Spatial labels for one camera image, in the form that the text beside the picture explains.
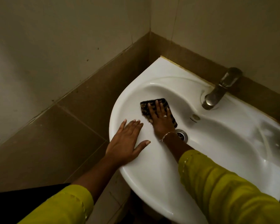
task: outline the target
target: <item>faucet spout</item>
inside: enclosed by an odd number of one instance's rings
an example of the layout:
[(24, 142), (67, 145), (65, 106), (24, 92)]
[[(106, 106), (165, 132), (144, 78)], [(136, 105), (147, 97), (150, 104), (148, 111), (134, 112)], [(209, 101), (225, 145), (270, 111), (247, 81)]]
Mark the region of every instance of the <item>faucet spout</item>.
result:
[(213, 109), (227, 92), (227, 88), (231, 87), (242, 75), (243, 72), (240, 69), (236, 67), (228, 68), (220, 83), (215, 86), (212, 92), (205, 96), (202, 107), (205, 110)]

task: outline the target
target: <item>hand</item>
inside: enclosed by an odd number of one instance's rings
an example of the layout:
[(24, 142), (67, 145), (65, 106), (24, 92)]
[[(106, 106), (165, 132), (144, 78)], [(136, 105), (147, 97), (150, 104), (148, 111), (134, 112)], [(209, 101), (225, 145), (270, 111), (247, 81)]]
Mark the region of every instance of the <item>hand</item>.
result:
[(171, 111), (167, 108), (167, 113), (164, 110), (163, 104), (159, 104), (159, 101), (156, 100), (156, 108), (157, 114), (154, 112), (151, 105), (148, 103), (149, 112), (151, 117), (153, 118), (153, 129), (155, 131), (156, 136), (161, 140), (165, 134), (168, 132), (175, 132), (174, 125), (171, 119)]
[(140, 120), (133, 120), (124, 127), (126, 123), (127, 120), (125, 119), (109, 143), (105, 155), (105, 157), (109, 157), (118, 167), (137, 158), (140, 152), (150, 144), (149, 140), (145, 140), (135, 148), (143, 123), (140, 123)]

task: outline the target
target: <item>floor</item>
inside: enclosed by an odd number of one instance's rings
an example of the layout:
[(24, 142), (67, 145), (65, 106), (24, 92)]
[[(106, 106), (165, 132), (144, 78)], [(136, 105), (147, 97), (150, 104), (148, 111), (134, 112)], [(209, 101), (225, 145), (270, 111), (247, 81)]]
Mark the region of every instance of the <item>floor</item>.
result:
[(86, 224), (114, 224), (130, 193), (129, 185), (117, 170), (94, 205)]

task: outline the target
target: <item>bracelet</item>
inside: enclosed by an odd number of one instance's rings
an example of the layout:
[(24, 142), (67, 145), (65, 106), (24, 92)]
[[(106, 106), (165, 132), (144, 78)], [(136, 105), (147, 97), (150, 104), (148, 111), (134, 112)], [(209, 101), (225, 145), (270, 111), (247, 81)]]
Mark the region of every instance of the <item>bracelet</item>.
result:
[(163, 138), (162, 138), (160, 141), (163, 142), (164, 138), (165, 138), (168, 134), (170, 134), (170, 133), (175, 133), (175, 132), (168, 132), (167, 134), (165, 134), (165, 135), (163, 136)]

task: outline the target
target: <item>person's left hand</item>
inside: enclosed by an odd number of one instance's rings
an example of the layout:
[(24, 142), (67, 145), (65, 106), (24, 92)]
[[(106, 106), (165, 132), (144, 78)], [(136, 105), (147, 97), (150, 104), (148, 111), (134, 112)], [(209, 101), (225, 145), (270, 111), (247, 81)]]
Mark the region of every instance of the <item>person's left hand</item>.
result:
[(127, 120), (125, 119), (106, 150), (106, 156), (111, 158), (112, 162), (114, 161), (119, 167), (137, 158), (140, 152), (150, 144), (149, 140), (145, 140), (135, 148), (143, 123), (140, 123), (140, 120), (133, 120), (124, 127), (126, 123)]

